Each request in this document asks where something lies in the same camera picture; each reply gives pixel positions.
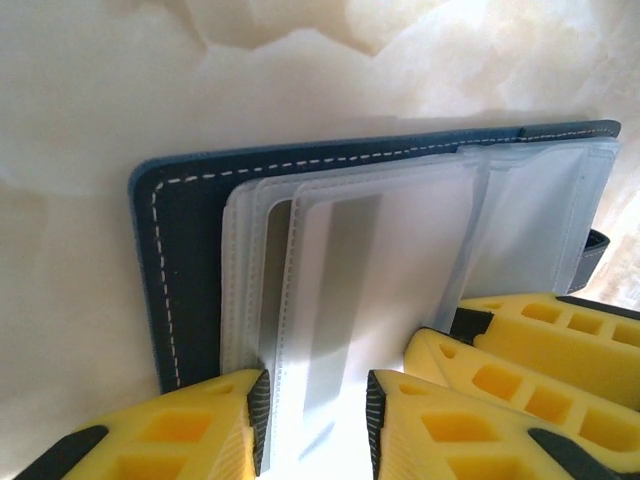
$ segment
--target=card holder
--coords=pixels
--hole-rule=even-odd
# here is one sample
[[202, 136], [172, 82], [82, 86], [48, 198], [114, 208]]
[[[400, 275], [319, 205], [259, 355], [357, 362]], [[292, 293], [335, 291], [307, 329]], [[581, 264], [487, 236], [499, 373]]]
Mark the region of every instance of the card holder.
[[[222, 251], [223, 265], [230, 272], [245, 269], [243, 277], [223, 275], [223, 305], [226, 298], [235, 298], [238, 292], [243, 298], [235, 314], [223, 308], [222, 331], [233, 331], [237, 342], [221, 345], [222, 372], [233, 372], [244, 365], [272, 366], [273, 355], [262, 346], [272, 343], [277, 334], [280, 313], [280, 297], [283, 289], [284, 259], [287, 250], [291, 204], [296, 191], [303, 185], [324, 184], [334, 179], [337, 183], [353, 181], [355, 175], [376, 173], [389, 178], [400, 176], [405, 169], [415, 169], [427, 164], [450, 161], [452, 155], [429, 155], [410, 160], [401, 160], [361, 167], [352, 167], [328, 172], [312, 172], [282, 177], [267, 178], [259, 183], [249, 182], [232, 193], [224, 214]], [[251, 190], [253, 209], [243, 222], [237, 217], [239, 204], [244, 202], [240, 191]], [[248, 231], [249, 245], [244, 241], [234, 242]]]
[[568, 292], [618, 149], [613, 139], [462, 148], [491, 170], [464, 296]]
[[[246, 323], [237, 334], [252, 355], [234, 351], [237, 343], [223, 344], [222, 352], [223, 360], [230, 355], [236, 362], [232, 368], [259, 364], [272, 372], [273, 430], [266, 445], [278, 471], [339, 455], [326, 451], [330, 438], [344, 445], [365, 428], [353, 415], [363, 407], [369, 369], [400, 369], [402, 351], [420, 327], [448, 332], [462, 289], [466, 295], [475, 288], [474, 277], [497, 291], [514, 285], [551, 291], [563, 275], [570, 280], [566, 273], [575, 272], [617, 149], [615, 140], [475, 147], [396, 168], [260, 182], [246, 218], [256, 248], [244, 256], [251, 261], [236, 289], [247, 291], [246, 305], [260, 307], [247, 285], [259, 289], [260, 282], [273, 283], [272, 276], [279, 281], [266, 289], [273, 298], [266, 302], [272, 304], [268, 325], [263, 315], [246, 315], [251, 308], [240, 319]], [[265, 202], [255, 193], [260, 186], [272, 190]], [[291, 197], [277, 214], [279, 243], [266, 254], [260, 245], [273, 227], [270, 209]], [[233, 199], [228, 209], [225, 216], [235, 211]], [[274, 252], [278, 268], [263, 271]], [[469, 252], [474, 262], [466, 261]], [[353, 415], [342, 418], [344, 412]], [[347, 443], [357, 449], [361, 438]], [[350, 460], [366, 469], [366, 444], [360, 447], [361, 462], [353, 454]]]
[[298, 189], [277, 337], [276, 468], [332, 458], [329, 439], [339, 437], [350, 438], [346, 443], [362, 460], [351, 454], [351, 461], [366, 471], [365, 419], [357, 412], [364, 408], [368, 369], [399, 367], [412, 333], [436, 325], [475, 223], [474, 205], [484, 195], [476, 188], [484, 166], [436, 156], [393, 175], [353, 175]]
[[[619, 130], [618, 122], [600, 120], [200, 153], [144, 163], [131, 177], [130, 197], [162, 391], [220, 373], [222, 216], [238, 185], [453, 153], [462, 145], [616, 137]], [[591, 238], [593, 261], [606, 237]], [[588, 278], [591, 266], [585, 268], [576, 286]]]

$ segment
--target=dashed stitching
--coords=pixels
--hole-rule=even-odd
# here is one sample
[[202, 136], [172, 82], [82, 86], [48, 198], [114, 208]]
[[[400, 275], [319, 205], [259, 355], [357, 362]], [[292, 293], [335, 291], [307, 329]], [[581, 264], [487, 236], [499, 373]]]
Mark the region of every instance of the dashed stitching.
[[578, 290], [582, 290], [584, 287], [587, 286], [587, 283], [589, 282], [585, 282], [582, 285], [578, 285], [577, 287], [572, 287], [571, 290], [569, 290], [569, 293], [574, 293], [574, 292], [577, 292]]
[[[564, 132], [564, 133], [557, 133], [557, 134], [548, 134], [548, 135], [535, 135], [532, 137], [506, 137], [506, 138], [484, 138], [484, 139], [480, 139], [480, 140], [458, 140], [455, 142], [450, 142], [450, 143], [441, 143], [441, 144], [437, 144], [437, 145], [427, 145], [427, 146], [421, 146], [421, 147], [411, 147], [410, 149], [407, 150], [392, 150], [392, 151], [388, 151], [388, 152], [376, 152], [376, 153], [369, 153], [369, 154], [363, 154], [363, 155], [354, 155], [351, 157], [338, 157], [337, 161], [338, 162], [344, 162], [344, 161], [354, 161], [354, 160], [367, 160], [369, 158], [378, 158], [381, 156], [385, 156], [385, 157], [390, 157], [390, 156], [397, 156], [397, 155], [402, 155], [402, 154], [408, 154], [411, 152], [416, 152], [416, 151], [420, 151], [420, 150], [433, 150], [435, 148], [446, 148], [446, 147], [452, 147], [452, 146], [456, 146], [456, 145], [463, 145], [463, 144], [483, 144], [483, 143], [505, 143], [505, 142], [513, 142], [513, 141], [518, 141], [518, 140], [526, 140], [526, 141], [530, 141], [530, 140], [541, 140], [541, 139], [551, 139], [551, 138], [561, 138], [561, 137], [567, 137], [570, 135], [585, 135], [585, 134], [589, 134], [589, 133], [607, 133], [611, 136], [614, 135], [614, 132], [612, 132], [611, 130], [609, 130], [608, 128], [596, 128], [596, 129], [592, 129], [592, 130], [579, 130], [579, 131], [575, 131], [575, 132]], [[329, 158], [324, 158], [322, 160], [320, 159], [312, 159], [312, 160], [307, 160], [310, 164], [318, 164], [318, 163], [331, 163], [333, 161], [335, 161], [336, 158], [335, 157], [329, 157]], [[300, 162], [296, 162], [296, 165], [304, 165], [303, 163], [304, 160], [300, 161]], [[276, 168], [288, 168], [288, 167], [293, 167], [293, 162], [286, 162], [286, 163], [282, 163], [282, 164], [272, 164], [269, 165], [267, 168], [267, 170], [274, 170]], [[253, 168], [254, 172], [261, 172], [264, 169], [264, 167], [255, 167]], [[213, 178], [216, 178], [217, 176], [221, 176], [221, 177], [227, 177], [233, 174], [246, 174], [249, 172], [248, 168], [239, 168], [237, 170], [227, 170], [225, 172], [221, 172], [219, 174], [215, 174], [215, 173], [204, 173], [201, 175], [191, 175], [188, 177], [179, 177], [179, 178], [171, 178], [168, 180], [163, 180], [161, 182], [159, 182], [153, 192], [151, 193], [151, 211], [152, 211], [152, 216], [153, 216], [153, 223], [154, 223], [154, 231], [155, 231], [155, 242], [156, 242], [156, 249], [158, 252], [158, 257], [159, 257], [159, 263], [160, 263], [160, 279], [161, 279], [161, 283], [162, 283], [162, 291], [164, 294], [164, 304], [165, 304], [165, 310], [166, 310], [166, 314], [167, 314], [167, 327], [168, 327], [168, 331], [169, 331], [169, 345], [171, 347], [171, 356], [173, 357], [173, 369], [174, 369], [174, 374], [176, 377], [176, 387], [180, 388], [180, 385], [182, 383], [181, 379], [180, 379], [180, 368], [179, 368], [179, 363], [178, 363], [178, 357], [176, 355], [176, 347], [175, 347], [175, 338], [174, 338], [174, 334], [173, 334], [173, 330], [174, 330], [174, 325], [173, 325], [173, 313], [171, 310], [171, 297], [169, 295], [169, 287], [167, 285], [167, 274], [165, 272], [165, 265], [166, 265], [166, 260], [165, 260], [165, 256], [164, 256], [164, 252], [162, 249], [162, 237], [161, 237], [161, 232], [160, 232], [160, 225], [158, 222], [158, 210], [156, 207], [156, 201], [157, 201], [157, 197], [159, 192], [165, 187], [165, 182], [168, 185], [175, 185], [178, 183], [192, 183], [195, 182], [196, 180], [210, 180]]]
[[602, 247], [597, 247], [601, 250], [598, 250], [597, 252], [592, 252], [592, 253], [588, 253], [587, 255], [583, 255], [582, 258], [589, 258], [589, 257], [595, 257], [597, 255], [602, 255], [604, 253], [604, 248]]

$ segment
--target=beige marble background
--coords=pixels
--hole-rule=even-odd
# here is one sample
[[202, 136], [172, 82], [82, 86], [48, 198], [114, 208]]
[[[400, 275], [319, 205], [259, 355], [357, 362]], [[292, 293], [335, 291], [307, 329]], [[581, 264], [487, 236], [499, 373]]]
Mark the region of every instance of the beige marble background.
[[0, 2], [0, 479], [156, 393], [126, 197], [150, 157], [614, 118], [583, 294], [640, 307], [639, 61], [635, 1]]

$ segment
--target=white stitching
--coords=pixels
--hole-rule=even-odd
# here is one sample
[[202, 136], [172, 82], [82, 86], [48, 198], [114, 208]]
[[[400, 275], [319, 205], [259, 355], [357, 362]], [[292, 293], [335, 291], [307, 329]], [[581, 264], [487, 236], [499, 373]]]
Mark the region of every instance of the white stitching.
[[571, 287], [571, 289], [569, 289], [569, 293], [577, 292], [578, 290], [583, 289], [584, 287], [587, 286], [587, 283], [589, 283], [589, 280], [584, 282], [582, 285], [577, 285], [575, 287]]
[[595, 257], [597, 255], [602, 255], [603, 253], [604, 253], [604, 249], [598, 250], [596, 252], [588, 253], [587, 255], [583, 255], [582, 258]]
[[173, 356], [173, 371], [176, 377], [176, 388], [180, 388], [182, 383], [180, 380], [180, 368], [178, 367], [178, 356], [176, 355], [176, 342], [173, 337], [173, 315], [171, 313], [171, 300], [169, 299], [169, 286], [167, 284], [167, 276], [165, 273], [165, 258], [162, 253], [162, 238], [160, 236], [160, 225], [158, 224], [158, 209], [156, 208], [156, 200], [158, 198], [157, 193], [162, 189], [164, 184], [162, 182], [156, 185], [156, 188], [151, 195], [151, 210], [153, 212], [153, 221], [155, 223], [155, 235], [156, 235], [156, 247], [158, 249], [158, 255], [160, 256], [160, 279], [162, 280], [162, 291], [164, 293], [164, 305], [167, 312], [167, 323], [169, 325], [169, 344], [171, 345], [171, 355]]
[[[508, 138], [484, 138], [484, 139], [480, 139], [480, 140], [459, 140], [456, 142], [451, 142], [451, 143], [442, 143], [442, 144], [438, 144], [438, 145], [428, 145], [428, 146], [421, 146], [421, 147], [412, 147], [409, 150], [395, 150], [395, 151], [389, 151], [389, 152], [376, 152], [376, 153], [372, 153], [370, 154], [370, 156], [372, 158], [376, 158], [376, 157], [380, 157], [380, 156], [391, 156], [391, 155], [400, 155], [402, 153], [408, 153], [409, 151], [416, 151], [416, 150], [425, 150], [427, 148], [429, 149], [434, 149], [434, 148], [445, 148], [445, 147], [451, 147], [451, 146], [456, 146], [456, 145], [462, 145], [462, 144], [466, 144], [466, 143], [471, 143], [471, 144], [482, 144], [482, 143], [505, 143], [505, 142], [512, 142], [512, 141], [516, 141], [516, 140], [538, 140], [538, 139], [550, 139], [550, 138], [560, 138], [560, 137], [566, 137], [569, 135], [584, 135], [584, 134], [588, 134], [588, 133], [608, 133], [609, 135], [614, 135], [614, 132], [612, 132], [611, 130], [609, 130], [608, 128], [596, 128], [596, 129], [592, 129], [592, 130], [580, 130], [577, 132], [564, 132], [564, 133], [557, 133], [557, 134], [549, 134], [549, 135], [536, 135], [533, 137], [508, 137]], [[360, 156], [354, 156], [354, 157], [349, 157], [349, 160], [355, 160], [355, 159], [367, 159], [369, 158], [369, 155], [360, 155]], [[335, 160], [335, 158], [331, 157], [331, 158], [325, 158], [322, 160], [319, 159], [313, 159], [313, 160], [309, 160], [309, 163], [330, 163], [333, 162]], [[347, 157], [338, 157], [338, 161], [345, 161], [347, 160]], [[283, 163], [283, 164], [272, 164], [269, 165], [267, 167], [267, 169], [269, 170], [273, 170], [276, 168], [285, 168], [285, 167], [291, 167], [293, 164], [291, 162], [288, 163]], [[253, 169], [254, 172], [260, 172], [263, 170], [263, 167], [255, 167]], [[240, 168], [237, 170], [229, 170], [226, 172], [222, 172], [219, 175], [226, 177], [228, 175], [232, 175], [234, 173], [246, 173], [249, 170], [246, 168]], [[204, 173], [200, 176], [189, 176], [186, 178], [171, 178], [169, 180], [166, 180], [166, 182], [168, 184], [177, 184], [177, 183], [190, 183], [193, 181], [196, 181], [198, 179], [202, 179], [202, 180], [209, 180], [212, 178], [215, 178], [217, 176], [217, 174], [215, 173]], [[162, 188], [164, 187], [164, 181], [159, 182], [154, 191], [151, 193], [151, 211], [152, 211], [152, 215], [153, 215], [153, 222], [154, 222], [154, 230], [155, 230], [155, 240], [156, 240], [156, 248], [158, 251], [158, 256], [160, 258], [160, 277], [162, 280], [162, 289], [164, 292], [164, 297], [165, 297], [165, 309], [167, 312], [167, 323], [168, 323], [168, 329], [169, 329], [169, 343], [171, 345], [171, 355], [173, 356], [173, 366], [174, 366], [174, 372], [175, 372], [175, 377], [176, 377], [176, 387], [180, 388], [180, 384], [181, 384], [181, 379], [180, 379], [180, 369], [178, 366], [178, 357], [176, 355], [176, 348], [175, 348], [175, 339], [173, 336], [173, 314], [171, 311], [171, 303], [170, 303], [170, 297], [169, 297], [169, 287], [167, 285], [166, 282], [166, 273], [165, 273], [165, 258], [164, 258], [164, 253], [162, 251], [162, 239], [161, 239], [161, 235], [160, 235], [160, 227], [158, 224], [158, 211], [156, 208], [156, 201], [157, 201], [157, 194], [160, 190], [162, 190]], [[597, 253], [593, 253], [590, 255], [585, 255], [584, 258], [587, 258], [589, 256], [594, 256], [594, 255], [598, 255], [601, 252], [597, 252]]]

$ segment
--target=dark blue wallet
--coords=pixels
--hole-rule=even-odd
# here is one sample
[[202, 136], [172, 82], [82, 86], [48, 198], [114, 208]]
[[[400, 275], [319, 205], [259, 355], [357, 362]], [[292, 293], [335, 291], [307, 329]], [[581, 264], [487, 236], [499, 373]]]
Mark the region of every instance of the dark blue wallet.
[[[455, 152], [461, 145], [616, 137], [613, 120], [456, 130], [196, 153], [150, 160], [129, 191], [156, 365], [163, 392], [220, 374], [222, 215], [248, 180]], [[608, 244], [592, 231], [572, 290]]]

